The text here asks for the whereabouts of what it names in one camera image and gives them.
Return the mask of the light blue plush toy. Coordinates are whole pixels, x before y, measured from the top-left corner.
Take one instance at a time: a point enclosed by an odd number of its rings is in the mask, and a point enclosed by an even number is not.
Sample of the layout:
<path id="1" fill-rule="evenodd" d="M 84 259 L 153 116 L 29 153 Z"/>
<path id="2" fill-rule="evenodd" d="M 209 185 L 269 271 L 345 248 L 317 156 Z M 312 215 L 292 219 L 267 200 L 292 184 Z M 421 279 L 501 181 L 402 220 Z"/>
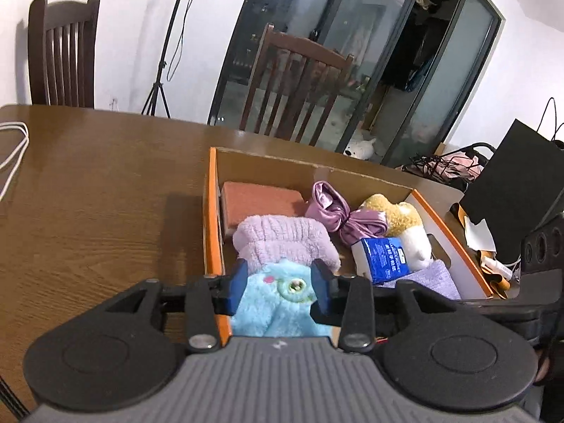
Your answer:
<path id="1" fill-rule="evenodd" d="M 332 328 L 310 316 L 317 300 L 306 265 L 289 260 L 267 264 L 247 278 L 231 330 L 244 337 L 329 337 Z"/>

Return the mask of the blue tissue pack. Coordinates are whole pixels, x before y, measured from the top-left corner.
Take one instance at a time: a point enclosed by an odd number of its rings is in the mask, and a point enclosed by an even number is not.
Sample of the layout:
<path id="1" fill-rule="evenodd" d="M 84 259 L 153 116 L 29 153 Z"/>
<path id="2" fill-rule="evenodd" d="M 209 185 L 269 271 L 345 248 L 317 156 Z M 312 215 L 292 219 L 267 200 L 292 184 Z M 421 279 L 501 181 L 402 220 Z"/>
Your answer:
<path id="1" fill-rule="evenodd" d="M 410 273 L 398 238 L 364 238 L 351 246 L 358 276 L 386 284 Z"/>

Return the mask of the lilac fluffy headband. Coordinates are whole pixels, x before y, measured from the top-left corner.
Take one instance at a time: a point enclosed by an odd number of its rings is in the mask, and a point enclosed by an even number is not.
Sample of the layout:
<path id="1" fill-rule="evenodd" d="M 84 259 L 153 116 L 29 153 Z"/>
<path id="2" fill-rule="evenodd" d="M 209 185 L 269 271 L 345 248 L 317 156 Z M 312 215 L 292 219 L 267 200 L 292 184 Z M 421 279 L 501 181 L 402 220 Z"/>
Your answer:
<path id="1" fill-rule="evenodd" d="M 325 226 L 314 219 L 250 216 L 237 226 L 231 241 L 238 258 L 247 262 L 251 274 L 283 260 L 309 266 L 319 259 L 333 272 L 340 269 L 337 248 Z"/>

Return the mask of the lilac folded towel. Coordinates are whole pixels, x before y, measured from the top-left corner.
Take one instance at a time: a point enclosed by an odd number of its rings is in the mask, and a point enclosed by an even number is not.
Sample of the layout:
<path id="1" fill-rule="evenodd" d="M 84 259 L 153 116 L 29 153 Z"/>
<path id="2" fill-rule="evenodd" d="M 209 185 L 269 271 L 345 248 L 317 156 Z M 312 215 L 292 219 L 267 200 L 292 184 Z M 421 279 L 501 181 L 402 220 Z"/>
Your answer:
<path id="1" fill-rule="evenodd" d="M 379 284 L 379 287 L 394 288 L 399 281 L 416 282 L 450 300 L 461 299 L 459 290 L 442 260 L 435 260 L 427 268 L 409 273 L 396 280 Z"/>

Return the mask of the orange white paper item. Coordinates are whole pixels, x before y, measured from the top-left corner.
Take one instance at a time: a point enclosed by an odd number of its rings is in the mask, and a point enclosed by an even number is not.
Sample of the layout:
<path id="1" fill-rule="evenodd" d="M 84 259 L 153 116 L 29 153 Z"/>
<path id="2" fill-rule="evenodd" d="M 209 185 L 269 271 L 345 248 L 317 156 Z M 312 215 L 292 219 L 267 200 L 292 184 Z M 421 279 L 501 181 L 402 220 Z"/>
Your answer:
<path id="1" fill-rule="evenodd" d="M 497 260 L 497 250 L 486 220 L 471 222 L 463 207 L 455 202 L 450 213 L 463 227 L 466 245 L 477 254 L 479 268 L 491 291 L 500 299 L 506 299 L 513 278 L 510 266 Z"/>

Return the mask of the yellow white plush toy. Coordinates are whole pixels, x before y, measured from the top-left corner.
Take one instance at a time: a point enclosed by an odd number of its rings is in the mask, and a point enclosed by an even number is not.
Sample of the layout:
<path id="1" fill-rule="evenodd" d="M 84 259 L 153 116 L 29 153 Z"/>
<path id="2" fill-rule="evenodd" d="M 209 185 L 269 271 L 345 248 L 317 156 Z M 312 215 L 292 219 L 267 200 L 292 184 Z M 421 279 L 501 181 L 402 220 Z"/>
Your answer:
<path id="1" fill-rule="evenodd" d="M 375 194 L 360 207 L 385 215 L 388 225 L 386 236 L 400 239 L 411 272 L 427 268 L 433 262 L 430 240 L 414 205 L 408 202 L 392 203 L 386 196 Z"/>

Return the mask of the brown sponge block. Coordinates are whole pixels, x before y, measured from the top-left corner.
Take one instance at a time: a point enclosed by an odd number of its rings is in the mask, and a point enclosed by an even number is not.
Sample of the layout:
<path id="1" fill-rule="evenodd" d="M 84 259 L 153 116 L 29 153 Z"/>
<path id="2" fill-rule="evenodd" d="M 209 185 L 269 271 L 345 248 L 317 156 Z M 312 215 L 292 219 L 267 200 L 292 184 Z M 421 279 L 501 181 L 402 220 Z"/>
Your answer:
<path id="1" fill-rule="evenodd" d="M 306 202 L 297 190 L 247 182 L 225 182 L 220 192 L 220 205 L 223 232 L 227 237 L 247 217 L 299 217 L 306 209 Z"/>

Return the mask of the black paper bag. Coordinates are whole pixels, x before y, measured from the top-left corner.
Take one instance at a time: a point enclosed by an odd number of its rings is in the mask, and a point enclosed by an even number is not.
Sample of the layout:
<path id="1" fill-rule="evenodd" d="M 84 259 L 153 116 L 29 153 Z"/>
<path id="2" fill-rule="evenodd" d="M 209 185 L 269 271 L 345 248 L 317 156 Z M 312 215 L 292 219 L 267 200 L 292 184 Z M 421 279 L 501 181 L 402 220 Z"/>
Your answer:
<path id="1" fill-rule="evenodd" d="M 515 120 L 461 206 L 486 222 L 497 259 L 515 262 L 521 240 L 563 210 L 563 150 Z"/>

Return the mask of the red orange cardboard box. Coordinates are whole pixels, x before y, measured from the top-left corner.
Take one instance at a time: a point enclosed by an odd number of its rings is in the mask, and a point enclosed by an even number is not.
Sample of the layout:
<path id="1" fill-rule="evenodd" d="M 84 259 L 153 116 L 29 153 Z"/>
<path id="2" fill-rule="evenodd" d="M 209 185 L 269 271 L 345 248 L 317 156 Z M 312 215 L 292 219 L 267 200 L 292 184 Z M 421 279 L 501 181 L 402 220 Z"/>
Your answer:
<path id="1" fill-rule="evenodd" d="M 332 337 L 310 314 L 314 261 L 357 274 L 386 263 L 378 283 L 415 280 L 450 299 L 492 296 L 473 257 L 415 189 L 334 168 L 223 148 L 209 153 L 204 265 L 226 274 L 247 263 L 247 290 L 220 337 Z"/>

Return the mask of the white plush on floor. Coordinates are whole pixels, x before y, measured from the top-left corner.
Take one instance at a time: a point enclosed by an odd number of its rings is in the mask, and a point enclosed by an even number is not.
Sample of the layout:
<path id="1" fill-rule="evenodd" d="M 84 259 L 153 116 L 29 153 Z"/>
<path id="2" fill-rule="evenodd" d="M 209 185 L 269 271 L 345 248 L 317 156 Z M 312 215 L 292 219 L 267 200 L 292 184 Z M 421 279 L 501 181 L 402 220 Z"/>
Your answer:
<path id="1" fill-rule="evenodd" d="M 362 136 L 353 136 L 343 150 L 343 154 L 353 159 L 371 159 L 375 155 L 375 143 L 376 139 L 366 140 Z"/>

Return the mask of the pink black bag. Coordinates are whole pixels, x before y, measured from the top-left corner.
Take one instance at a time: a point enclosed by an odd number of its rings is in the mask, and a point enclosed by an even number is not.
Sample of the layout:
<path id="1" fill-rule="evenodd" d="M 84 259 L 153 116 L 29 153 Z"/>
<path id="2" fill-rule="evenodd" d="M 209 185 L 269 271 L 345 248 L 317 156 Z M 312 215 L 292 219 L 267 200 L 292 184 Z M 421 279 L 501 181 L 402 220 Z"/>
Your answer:
<path id="1" fill-rule="evenodd" d="M 398 170 L 433 182 L 447 185 L 463 193 L 475 182 L 496 149 L 486 142 L 477 142 L 442 155 L 418 155 Z"/>

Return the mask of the right dark wooden chair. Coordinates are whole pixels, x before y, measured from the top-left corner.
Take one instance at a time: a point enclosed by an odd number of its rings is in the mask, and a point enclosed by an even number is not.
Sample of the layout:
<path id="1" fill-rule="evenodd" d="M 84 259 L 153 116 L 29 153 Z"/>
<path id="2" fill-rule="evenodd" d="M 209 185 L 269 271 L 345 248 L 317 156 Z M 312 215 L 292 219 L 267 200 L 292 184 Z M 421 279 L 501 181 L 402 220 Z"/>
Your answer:
<path id="1" fill-rule="evenodd" d="M 319 108 L 313 133 L 305 141 L 315 146 L 339 93 L 350 78 L 354 61 L 353 55 L 344 56 L 308 38 L 266 25 L 238 129 L 247 131 L 256 93 L 265 84 L 251 132 L 302 143 L 314 111 Z"/>

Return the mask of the dark wooden chair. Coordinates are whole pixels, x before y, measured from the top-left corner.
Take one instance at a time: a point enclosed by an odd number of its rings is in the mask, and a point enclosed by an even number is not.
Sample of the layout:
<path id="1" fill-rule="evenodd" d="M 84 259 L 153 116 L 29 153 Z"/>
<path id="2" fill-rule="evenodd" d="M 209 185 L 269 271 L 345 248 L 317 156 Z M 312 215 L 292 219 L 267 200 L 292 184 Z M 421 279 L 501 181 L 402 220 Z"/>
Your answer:
<path id="1" fill-rule="evenodd" d="M 28 18 L 31 103 L 94 107 L 100 0 L 33 0 Z"/>
<path id="2" fill-rule="evenodd" d="M 305 141 L 315 146 L 339 93 L 350 78 L 354 61 L 353 55 L 344 56 L 308 38 L 266 25 L 238 129 L 247 131 L 256 93 L 265 84 L 251 132 L 302 143 L 314 111 L 319 108 L 313 133 Z"/>

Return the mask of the dark framed sliding glass door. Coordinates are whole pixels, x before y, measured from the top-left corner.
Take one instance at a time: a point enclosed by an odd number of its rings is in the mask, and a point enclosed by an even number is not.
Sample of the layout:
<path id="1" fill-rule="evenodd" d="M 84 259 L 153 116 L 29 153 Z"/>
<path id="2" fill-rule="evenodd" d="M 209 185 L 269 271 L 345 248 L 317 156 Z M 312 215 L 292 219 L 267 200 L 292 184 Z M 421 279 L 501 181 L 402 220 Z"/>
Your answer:
<path id="1" fill-rule="evenodd" d="M 445 140 L 501 22 L 489 0 L 245 0 L 208 121 L 411 163 Z"/>

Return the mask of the left dark wooden chair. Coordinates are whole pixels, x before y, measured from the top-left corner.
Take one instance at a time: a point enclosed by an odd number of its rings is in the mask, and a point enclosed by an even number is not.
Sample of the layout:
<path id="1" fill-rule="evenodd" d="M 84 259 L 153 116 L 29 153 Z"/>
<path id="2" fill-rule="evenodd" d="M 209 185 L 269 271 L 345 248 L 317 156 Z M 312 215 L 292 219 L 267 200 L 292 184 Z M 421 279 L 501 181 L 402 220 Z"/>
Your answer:
<path id="1" fill-rule="evenodd" d="M 28 18 L 31 103 L 94 107 L 100 0 L 33 0 Z"/>

